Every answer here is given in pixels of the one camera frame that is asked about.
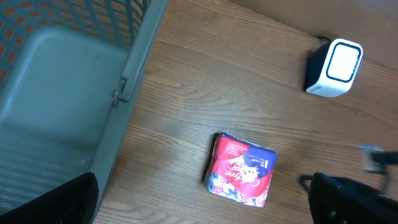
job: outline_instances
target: laundry basket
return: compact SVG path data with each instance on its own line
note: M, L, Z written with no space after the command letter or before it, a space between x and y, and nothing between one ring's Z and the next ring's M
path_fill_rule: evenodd
M0 0L0 215L91 171L99 200L166 0Z

